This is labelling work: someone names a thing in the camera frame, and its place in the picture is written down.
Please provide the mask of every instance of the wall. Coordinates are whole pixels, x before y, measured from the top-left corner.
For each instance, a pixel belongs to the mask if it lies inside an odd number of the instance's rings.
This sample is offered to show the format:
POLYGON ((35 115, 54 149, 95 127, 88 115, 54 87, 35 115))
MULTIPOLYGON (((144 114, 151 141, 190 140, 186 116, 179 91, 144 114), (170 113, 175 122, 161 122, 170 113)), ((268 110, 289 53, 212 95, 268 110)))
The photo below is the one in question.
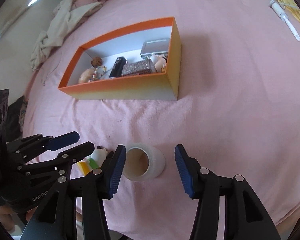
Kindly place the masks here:
POLYGON ((52 11, 61 1, 37 1, 0 37, 0 90, 10 89, 9 104, 23 95, 32 75, 29 60, 34 44, 40 31, 49 28, 52 11))

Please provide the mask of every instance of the roll of tape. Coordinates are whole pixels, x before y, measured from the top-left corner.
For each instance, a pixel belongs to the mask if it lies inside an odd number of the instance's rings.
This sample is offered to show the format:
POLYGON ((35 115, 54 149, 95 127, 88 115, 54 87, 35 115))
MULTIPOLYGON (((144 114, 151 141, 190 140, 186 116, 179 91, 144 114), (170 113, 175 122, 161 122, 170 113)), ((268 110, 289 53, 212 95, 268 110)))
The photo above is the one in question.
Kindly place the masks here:
POLYGON ((144 143, 132 143, 126 146, 126 163, 123 175, 132 181, 154 179, 165 167, 163 153, 144 143))

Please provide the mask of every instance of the silver bolt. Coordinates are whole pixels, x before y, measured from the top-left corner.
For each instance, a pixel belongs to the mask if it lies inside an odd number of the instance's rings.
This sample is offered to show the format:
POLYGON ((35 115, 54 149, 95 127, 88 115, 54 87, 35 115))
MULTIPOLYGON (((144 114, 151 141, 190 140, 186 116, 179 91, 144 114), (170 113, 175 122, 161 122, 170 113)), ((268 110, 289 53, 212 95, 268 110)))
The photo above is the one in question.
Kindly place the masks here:
POLYGON ((61 176, 61 177, 59 177, 58 182, 64 183, 66 180, 67 180, 67 178, 65 176, 61 176))
POLYGON ((200 173, 201 174, 208 174, 209 173, 209 170, 207 168, 201 168, 200 169, 200 173))
POLYGON ((235 179, 236 179, 237 181, 244 181, 244 177, 241 176, 241 175, 236 175, 236 176, 235 176, 235 179))
POLYGON ((94 169, 94 170, 92 171, 92 173, 93 173, 94 175, 99 175, 99 174, 101 174, 101 172, 102 172, 101 169, 94 169))

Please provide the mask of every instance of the pink blanket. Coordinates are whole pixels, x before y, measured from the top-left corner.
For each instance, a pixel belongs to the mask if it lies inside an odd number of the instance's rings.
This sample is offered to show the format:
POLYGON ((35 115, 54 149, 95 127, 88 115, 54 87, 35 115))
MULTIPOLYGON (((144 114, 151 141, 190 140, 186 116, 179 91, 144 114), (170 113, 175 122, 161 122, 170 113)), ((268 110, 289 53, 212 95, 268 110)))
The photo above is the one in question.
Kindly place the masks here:
MULTIPOLYGON (((134 240, 190 236, 197 201, 181 184, 178 143, 220 176, 242 174, 280 223, 300 206, 300 43, 269 1, 107 1, 43 64, 30 92, 24 137, 75 130, 79 143, 159 148, 166 168, 158 178, 122 177, 118 193, 104 201, 109 228, 134 240), (78 46, 166 16, 176 18, 183 45, 178 101, 78 101, 57 89, 78 46)), ((289 19, 300 34, 300 24, 289 19)), ((55 156, 46 152, 40 161, 55 156)), ((78 176, 74 166, 72 177, 78 176)))

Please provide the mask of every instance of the orange box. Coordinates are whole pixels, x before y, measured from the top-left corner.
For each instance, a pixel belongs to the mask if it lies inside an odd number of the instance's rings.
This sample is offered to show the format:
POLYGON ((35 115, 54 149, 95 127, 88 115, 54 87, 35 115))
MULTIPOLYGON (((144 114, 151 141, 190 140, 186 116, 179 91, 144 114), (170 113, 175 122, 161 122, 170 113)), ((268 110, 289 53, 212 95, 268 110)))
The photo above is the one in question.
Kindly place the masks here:
POLYGON ((181 61, 181 40, 174 17, 129 25, 106 33, 80 46, 71 59, 58 89, 76 99, 177 100, 181 61), (111 69, 115 59, 124 56, 129 63, 141 60, 144 41, 170 38, 164 73, 126 76, 77 84, 79 76, 99 56, 111 69))

